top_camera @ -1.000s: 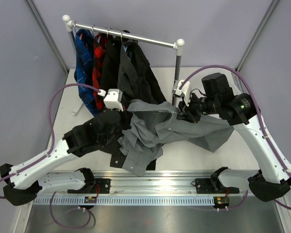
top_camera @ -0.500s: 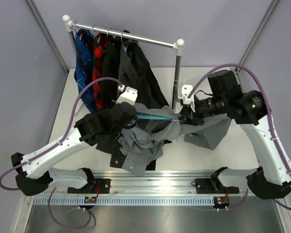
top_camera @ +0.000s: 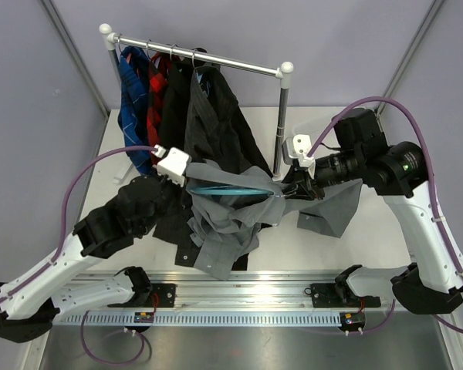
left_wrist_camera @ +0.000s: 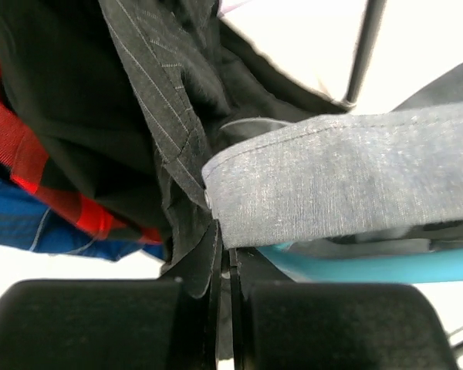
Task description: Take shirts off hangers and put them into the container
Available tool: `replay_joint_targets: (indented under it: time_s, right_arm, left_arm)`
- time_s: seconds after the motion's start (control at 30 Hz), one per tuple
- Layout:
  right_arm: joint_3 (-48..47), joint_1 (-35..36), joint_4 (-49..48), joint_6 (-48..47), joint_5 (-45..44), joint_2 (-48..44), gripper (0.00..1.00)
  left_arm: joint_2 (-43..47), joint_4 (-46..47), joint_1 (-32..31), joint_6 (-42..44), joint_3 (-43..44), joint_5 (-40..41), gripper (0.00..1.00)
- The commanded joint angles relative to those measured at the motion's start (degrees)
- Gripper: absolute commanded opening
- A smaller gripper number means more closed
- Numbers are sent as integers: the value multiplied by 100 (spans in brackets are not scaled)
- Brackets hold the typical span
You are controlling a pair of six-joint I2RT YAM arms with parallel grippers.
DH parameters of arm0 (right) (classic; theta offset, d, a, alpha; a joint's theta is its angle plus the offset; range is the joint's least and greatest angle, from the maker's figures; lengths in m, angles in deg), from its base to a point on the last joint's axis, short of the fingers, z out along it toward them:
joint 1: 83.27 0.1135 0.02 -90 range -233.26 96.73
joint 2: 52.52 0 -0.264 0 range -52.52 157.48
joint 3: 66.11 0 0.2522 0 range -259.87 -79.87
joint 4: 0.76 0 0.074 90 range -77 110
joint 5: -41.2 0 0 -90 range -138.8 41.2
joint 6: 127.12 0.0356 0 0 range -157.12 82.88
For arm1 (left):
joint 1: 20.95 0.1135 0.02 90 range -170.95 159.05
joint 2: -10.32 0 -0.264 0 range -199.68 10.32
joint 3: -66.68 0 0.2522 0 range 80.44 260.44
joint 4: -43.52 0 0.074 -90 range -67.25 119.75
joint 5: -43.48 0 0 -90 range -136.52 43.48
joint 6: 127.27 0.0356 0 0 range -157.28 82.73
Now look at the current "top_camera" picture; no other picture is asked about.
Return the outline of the teal hanger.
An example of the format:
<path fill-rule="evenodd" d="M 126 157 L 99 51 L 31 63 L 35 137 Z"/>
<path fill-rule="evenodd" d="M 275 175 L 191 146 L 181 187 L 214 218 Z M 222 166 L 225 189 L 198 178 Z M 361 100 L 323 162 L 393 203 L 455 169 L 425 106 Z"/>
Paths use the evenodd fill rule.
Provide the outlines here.
<path fill-rule="evenodd" d="M 188 193 L 202 195 L 202 196 L 265 196 L 265 197 L 285 197 L 282 193 L 275 193 L 272 190 L 251 188 L 251 187 L 240 187 L 235 185 L 197 185 L 188 186 L 186 188 Z"/>

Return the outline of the grey shirt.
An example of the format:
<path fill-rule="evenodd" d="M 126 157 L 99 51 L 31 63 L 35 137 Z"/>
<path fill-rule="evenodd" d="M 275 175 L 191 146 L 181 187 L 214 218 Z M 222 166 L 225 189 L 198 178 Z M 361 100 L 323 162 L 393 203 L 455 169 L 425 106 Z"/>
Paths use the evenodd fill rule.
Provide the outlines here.
<path fill-rule="evenodd" d="M 228 278 L 241 256 L 259 247 L 262 227 L 278 225 L 290 212 L 300 213 L 299 229 L 341 237 L 357 211 L 362 188 L 360 180 L 353 180 L 327 187 L 322 200 L 288 199 L 283 193 L 286 185 L 273 181 L 261 168 L 253 166 L 233 174 L 213 161 L 190 163 L 186 177 L 192 202 L 190 239 L 199 249 L 194 268 L 220 280 Z M 260 190 L 261 194 L 212 196 L 196 192 L 207 185 Z"/>

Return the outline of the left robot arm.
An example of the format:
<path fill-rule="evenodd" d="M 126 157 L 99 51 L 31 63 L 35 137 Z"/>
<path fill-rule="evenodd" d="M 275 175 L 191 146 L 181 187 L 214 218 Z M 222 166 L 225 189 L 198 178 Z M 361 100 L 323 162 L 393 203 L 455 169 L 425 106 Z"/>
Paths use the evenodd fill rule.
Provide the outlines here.
<path fill-rule="evenodd" d="M 176 195 L 177 187 L 169 180 L 136 177 L 80 220 L 59 253 L 52 252 L 14 281 L 0 283 L 0 338 L 24 343 L 70 315 L 153 302 L 153 285 L 142 267 L 125 267 L 105 281 L 77 289 L 66 285 L 148 235 Z"/>

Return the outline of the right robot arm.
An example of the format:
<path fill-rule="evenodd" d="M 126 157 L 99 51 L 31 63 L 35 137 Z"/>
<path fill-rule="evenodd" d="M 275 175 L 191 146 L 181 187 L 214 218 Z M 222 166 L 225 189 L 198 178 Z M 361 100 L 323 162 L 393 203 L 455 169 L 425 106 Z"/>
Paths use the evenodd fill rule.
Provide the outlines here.
<path fill-rule="evenodd" d="M 334 126 L 336 152 L 309 155 L 308 135 L 282 144 L 291 165 L 291 196 L 325 200 L 328 190 L 361 180 L 396 217 L 412 262 L 399 268 L 368 268 L 355 264 L 333 284 L 339 303 L 350 306 L 364 298 L 390 298 L 416 315 L 445 315 L 463 302 L 463 256 L 437 201 L 431 161 L 422 145 L 387 142 L 376 113 L 355 108 Z"/>

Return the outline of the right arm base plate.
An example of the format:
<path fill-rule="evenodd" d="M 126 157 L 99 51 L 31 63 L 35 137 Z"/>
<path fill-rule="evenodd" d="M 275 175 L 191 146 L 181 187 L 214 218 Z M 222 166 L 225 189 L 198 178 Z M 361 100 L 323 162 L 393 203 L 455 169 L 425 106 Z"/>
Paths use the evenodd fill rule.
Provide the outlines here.
<path fill-rule="evenodd" d="M 378 297 L 357 297 L 349 289 L 335 283 L 313 283 L 303 290 L 312 299 L 314 308 L 379 308 Z"/>

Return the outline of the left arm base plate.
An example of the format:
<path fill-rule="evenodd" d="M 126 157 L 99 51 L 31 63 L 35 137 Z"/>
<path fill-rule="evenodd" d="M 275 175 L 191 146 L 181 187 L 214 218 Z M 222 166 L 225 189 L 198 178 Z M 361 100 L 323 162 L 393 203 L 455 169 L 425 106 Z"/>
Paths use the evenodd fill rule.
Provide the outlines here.
<path fill-rule="evenodd" d="M 155 283 L 150 296 L 145 301 L 128 301 L 121 304 L 109 304 L 110 308 L 173 308 L 176 298 L 176 284 Z"/>

